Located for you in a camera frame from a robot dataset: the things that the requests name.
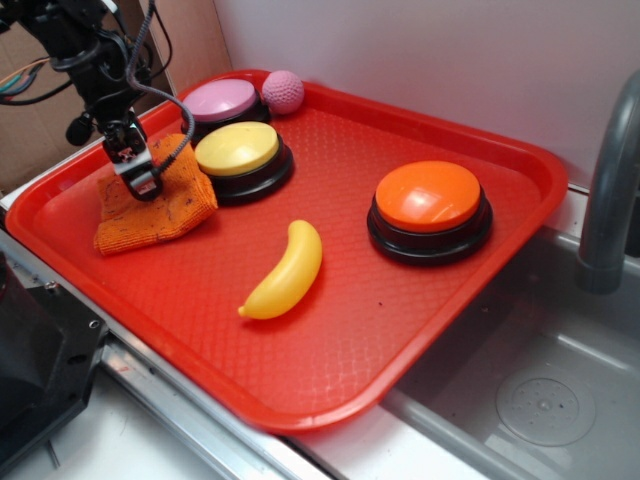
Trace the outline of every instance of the stainless steel sink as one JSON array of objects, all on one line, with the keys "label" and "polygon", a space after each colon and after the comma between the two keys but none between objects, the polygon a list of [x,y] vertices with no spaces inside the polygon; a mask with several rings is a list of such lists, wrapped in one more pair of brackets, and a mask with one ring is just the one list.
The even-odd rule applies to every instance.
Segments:
[{"label": "stainless steel sink", "polygon": [[383,402],[491,478],[640,475],[640,267],[597,296],[542,229]]}]

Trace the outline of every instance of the tray rim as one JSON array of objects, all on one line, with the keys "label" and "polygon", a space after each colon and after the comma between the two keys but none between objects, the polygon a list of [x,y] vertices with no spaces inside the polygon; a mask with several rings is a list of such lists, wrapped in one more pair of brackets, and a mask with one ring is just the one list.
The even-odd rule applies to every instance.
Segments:
[{"label": "tray rim", "polygon": [[[263,70],[240,70],[228,72],[222,75],[215,75],[194,85],[192,88],[187,89],[185,92],[181,93],[179,97],[183,98],[199,85],[219,78],[244,78],[254,83],[256,87],[259,87],[268,73],[269,72]],[[382,372],[367,384],[365,388],[361,389],[354,398],[343,402],[343,404],[338,408],[330,408],[304,416],[277,412],[264,405],[263,406],[265,408],[262,412],[255,411],[254,408],[249,408],[251,413],[248,413],[248,410],[238,411],[238,408],[230,407],[250,423],[274,433],[285,434],[300,433],[321,427],[327,427],[353,417],[358,413],[362,413],[367,410],[367,407],[371,407],[378,403],[391,388],[393,383],[395,383],[395,381],[399,379],[402,374],[408,370],[408,368],[410,368],[415,360],[433,341],[436,340],[438,335],[449,326],[449,324],[455,319],[455,316],[462,311],[462,309],[473,297],[477,295],[477,293],[480,292],[480,290],[482,290],[482,288],[484,288],[484,286],[517,253],[526,241],[534,235],[548,215],[550,215],[561,203],[568,188],[567,174],[560,160],[555,155],[540,147],[476,128],[460,125],[455,122],[364,99],[349,93],[332,90],[310,82],[304,82],[304,84],[305,102],[311,108],[315,108],[317,110],[343,116],[349,120],[381,128],[386,131],[391,131],[392,133],[407,136],[412,139],[415,139],[415,136],[412,136],[411,133],[415,132],[416,126],[428,126],[430,131],[442,134],[440,138],[436,138],[435,140],[432,139],[429,143],[463,154],[465,152],[459,148],[451,148],[451,142],[454,137],[460,138],[463,136],[469,141],[481,142],[489,152],[505,152],[505,150],[508,150],[510,152],[510,156],[512,155],[514,157],[510,160],[511,162],[522,162],[526,159],[534,159],[537,162],[537,165],[529,165],[525,167],[530,169],[535,168],[537,174],[539,174],[538,177],[535,179],[532,178],[532,180],[540,191],[541,201],[527,217],[526,222],[523,222],[513,232],[511,232],[509,237],[507,237],[507,239],[500,245],[500,248],[485,260],[483,268],[474,272],[474,274],[465,281],[462,287],[453,296],[448,298],[444,305],[429,318],[429,321],[426,322],[425,325],[423,325],[418,334],[412,338],[411,341],[394,358],[390,359]],[[356,104],[359,106],[358,109],[348,108],[348,106]],[[156,107],[154,110],[142,115],[141,119],[145,129],[148,131],[155,131],[157,126],[166,125],[166,121],[163,122],[162,119],[167,115],[168,111],[171,111],[171,109],[175,109],[176,113],[178,112],[177,107],[173,104],[164,103],[159,107]],[[376,115],[374,121],[372,121],[372,117],[370,115],[366,116],[365,112],[375,112]],[[57,261],[58,255],[55,249],[51,248],[46,241],[38,238],[37,235],[34,236],[33,232],[29,230],[29,225],[30,219],[35,216],[42,206],[46,205],[46,203],[54,198],[55,195],[64,191],[64,187],[61,186],[62,180],[64,180],[65,183],[69,183],[70,180],[77,182],[87,174],[108,163],[106,158],[100,159],[99,155],[93,156],[96,157],[93,158],[90,155],[95,150],[101,148],[100,144],[96,144],[93,147],[78,152],[74,156],[70,157],[68,162],[65,162],[59,168],[54,169],[49,174],[34,182],[33,185],[28,187],[16,198],[10,207],[6,218],[7,229],[12,236],[32,250],[45,262],[49,263],[65,279],[69,280],[70,277],[74,278],[74,282],[72,283],[85,295],[100,305],[102,305],[102,302],[100,302],[99,299],[104,298],[104,295],[107,295],[108,292],[101,289],[99,285],[96,285],[96,282],[83,281],[85,275],[83,274],[80,266],[66,262],[66,264],[63,265],[63,268],[60,268],[60,265],[58,265],[60,262]],[[500,163],[500,165],[509,168],[505,163]],[[522,168],[513,169],[519,172],[523,171]],[[53,191],[54,184],[57,185],[57,193],[56,191]],[[215,396],[218,400],[227,404],[226,395],[228,394],[229,387],[221,385],[221,389],[222,393],[219,397],[218,392],[216,392],[215,395],[212,394],[212,396]]]}]

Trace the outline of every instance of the plastic tray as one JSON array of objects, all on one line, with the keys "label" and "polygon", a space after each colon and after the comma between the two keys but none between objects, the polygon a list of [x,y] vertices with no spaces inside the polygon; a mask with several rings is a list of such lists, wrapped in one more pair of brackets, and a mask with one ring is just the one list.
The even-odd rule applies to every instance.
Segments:
[{"label": "plastic tray", "polygon": [[[260,88],[267,72],[242,71]],[[96,181],[101,148],[77,155],[11,207],[11,234],[200,387],[275,433],[335,424],[378,402],[561,202],[566,173],[531,145],[305,84],[297,113],[274,118],[296,171],[276,194],[219,209],[186,236],[102,257]],[[166,104],[143,119],[151,138],[179,132]],[[470,169],[494,209],[492,235],[441,267],[393,262],[371,245],[367,212],[378,182],[407,162]],[[319,231],[324,258],[309,293],[285,316],[237,308],[280,259],[287,226]]]}]

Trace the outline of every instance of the gray faucet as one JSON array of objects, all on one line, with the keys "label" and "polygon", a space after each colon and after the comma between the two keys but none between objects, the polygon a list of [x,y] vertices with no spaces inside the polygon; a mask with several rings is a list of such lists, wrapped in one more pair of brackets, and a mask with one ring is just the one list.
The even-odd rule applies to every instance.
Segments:
[{"label": "gray faucet", "polygon": [[625,249],[640,256],[640,208],[634,213],[639,183],[640,70],[618,96],[593,175],[576,268],[583,290],[615,291]]}]

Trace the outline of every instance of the orange towel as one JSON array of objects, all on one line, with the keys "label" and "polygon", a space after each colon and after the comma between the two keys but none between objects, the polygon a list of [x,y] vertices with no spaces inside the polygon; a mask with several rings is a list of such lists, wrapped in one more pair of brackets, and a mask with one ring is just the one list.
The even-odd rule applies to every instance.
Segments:
[{"label": "orange towel", "polygon": [[[183,135],[169,135],[149,146],[156,162],[173,152]],[[103,255],[166,242],[202,223],[218,207],[209,177],[198,168],[187,145],[162,175],[162,194],[150,201],[134,199],[119,176],[98,180],[102,221],[94,238]]]}]

